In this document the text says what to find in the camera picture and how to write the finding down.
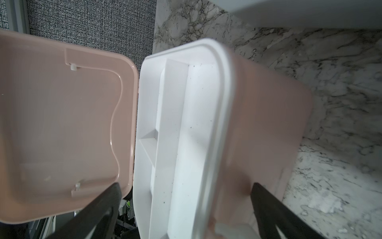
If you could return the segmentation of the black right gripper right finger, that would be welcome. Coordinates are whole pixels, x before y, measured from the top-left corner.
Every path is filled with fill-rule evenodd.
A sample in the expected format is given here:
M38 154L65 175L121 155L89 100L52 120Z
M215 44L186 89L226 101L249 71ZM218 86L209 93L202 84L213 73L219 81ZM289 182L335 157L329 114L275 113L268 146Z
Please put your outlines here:
M259 183L251 190L251 202L260 238L279 239L279 231L287 239L323 239L324 237L301 220Z

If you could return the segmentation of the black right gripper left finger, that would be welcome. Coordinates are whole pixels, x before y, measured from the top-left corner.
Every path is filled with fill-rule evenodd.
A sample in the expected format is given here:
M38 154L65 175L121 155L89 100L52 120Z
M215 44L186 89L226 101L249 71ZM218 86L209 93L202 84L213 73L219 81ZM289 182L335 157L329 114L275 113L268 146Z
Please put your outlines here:
M113 183L50 239L111 239L122 199L119 183Z

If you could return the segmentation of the pink white medicine box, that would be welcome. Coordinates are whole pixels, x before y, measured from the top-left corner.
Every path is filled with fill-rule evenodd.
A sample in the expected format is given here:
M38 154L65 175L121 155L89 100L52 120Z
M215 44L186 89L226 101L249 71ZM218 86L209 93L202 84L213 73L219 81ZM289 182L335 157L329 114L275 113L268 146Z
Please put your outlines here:
M113 183L142 239L260 238L312 109L302 82L202 39L129 58L1 31L1 222L82 211Z

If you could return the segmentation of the blue orange medicine box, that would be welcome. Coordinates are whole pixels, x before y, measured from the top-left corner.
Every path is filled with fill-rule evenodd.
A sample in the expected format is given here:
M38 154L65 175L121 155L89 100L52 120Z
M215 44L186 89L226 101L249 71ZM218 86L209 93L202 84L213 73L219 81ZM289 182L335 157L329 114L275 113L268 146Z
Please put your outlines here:
M220 0L213 4L254 27L382 28L381 1Z

